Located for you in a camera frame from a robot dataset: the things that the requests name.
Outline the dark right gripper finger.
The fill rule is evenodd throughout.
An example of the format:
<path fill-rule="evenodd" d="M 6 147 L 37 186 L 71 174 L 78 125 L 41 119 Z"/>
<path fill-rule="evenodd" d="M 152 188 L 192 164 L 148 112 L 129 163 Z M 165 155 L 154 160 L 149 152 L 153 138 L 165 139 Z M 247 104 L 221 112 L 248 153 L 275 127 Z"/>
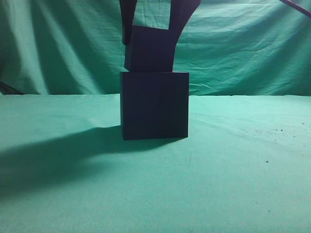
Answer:
<path fill-rule="evenodd" d="M 185 25 L 199 5 L 200 0 L 171 0 L 168 30 L 173 35 L 175 46 Z"/>

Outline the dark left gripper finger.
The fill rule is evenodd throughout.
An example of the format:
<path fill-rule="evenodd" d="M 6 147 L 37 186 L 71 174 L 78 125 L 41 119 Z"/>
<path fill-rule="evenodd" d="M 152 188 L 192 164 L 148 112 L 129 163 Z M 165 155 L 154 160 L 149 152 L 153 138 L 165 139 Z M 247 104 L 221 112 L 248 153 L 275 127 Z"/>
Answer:
<path fill-rule="evenodd" d="M 128 45 L 131 40 L 137 0 L 119 0 L 122 20 L 122 43 Z"/>

